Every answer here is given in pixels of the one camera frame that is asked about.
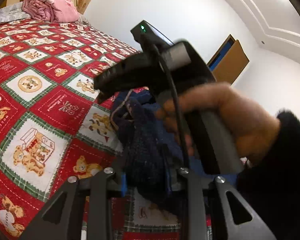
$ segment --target hand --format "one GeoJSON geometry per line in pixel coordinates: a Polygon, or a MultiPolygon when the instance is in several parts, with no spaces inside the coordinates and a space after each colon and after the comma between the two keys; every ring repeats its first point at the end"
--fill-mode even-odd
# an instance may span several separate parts
{"type": "MultiPolygon", "coordinates": [[[[243,97],[226,83],[212,83],[194,87],[179,96],[181,111],[210,109],[218,112],[234,136],[239,157],[247,157],[257,165],[275,142],[280,121],[271,116],[258,103],[243,97]]],[[[168,100],[156,112],[163,119],[167,131],[175,133],[179,142],[174,104],[168,100]]],[[[192,140],[186,135],[188,154],[193,155],[192,140]]]]}

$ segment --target gray handle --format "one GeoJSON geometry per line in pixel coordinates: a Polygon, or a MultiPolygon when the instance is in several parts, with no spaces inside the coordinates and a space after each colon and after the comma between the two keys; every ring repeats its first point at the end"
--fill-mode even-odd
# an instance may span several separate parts
{"type": "Polygon", "coordinates": [[[239,173],[243,164],[239,159],[233,136],[221,118],[212,111],[200,112],[222,174],[239,173]]]}

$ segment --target pink blanket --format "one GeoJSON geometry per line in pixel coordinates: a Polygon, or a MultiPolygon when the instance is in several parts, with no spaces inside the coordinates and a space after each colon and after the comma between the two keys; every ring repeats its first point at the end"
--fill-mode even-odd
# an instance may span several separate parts
{"type": "Polygon", "coordinates": [[[22,10],[40,21],[67,23],[80,17],[71,0],[23,0],[22,10]]]}

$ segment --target white wall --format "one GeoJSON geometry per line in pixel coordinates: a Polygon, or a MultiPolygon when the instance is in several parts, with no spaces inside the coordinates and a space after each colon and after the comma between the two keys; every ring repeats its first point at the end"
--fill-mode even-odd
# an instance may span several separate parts
{"type": "Polygon", "coordinates": [[[264,49],[256,51],[233,87],[260,103],[270,114],[290,109],[300,119],[300,64],[264,49]]]}
{"type": "Polygon", "coordinates": [[[258,46],[224,0],[92,0],[85,16],[94,27],[138,49],[130,30],[144,19],[173,41],[190,41],[206,62],[230,33],[250,60],[258,46]]]}

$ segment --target red quilt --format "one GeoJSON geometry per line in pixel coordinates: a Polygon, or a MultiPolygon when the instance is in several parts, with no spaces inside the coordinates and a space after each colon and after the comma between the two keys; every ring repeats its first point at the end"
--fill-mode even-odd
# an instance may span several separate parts
{"type": "MultiPolygon", "coordinates": [[[[0,25],[0,229],[8,239],[69,176],[90,177],[122,150],[109,125],[115,97],[98,105],[93,77],[136,52],[86,25],[0,25]]],[[[177,218],[137,190],[112,204],[115,239],[178,239],[177,218]]]]}

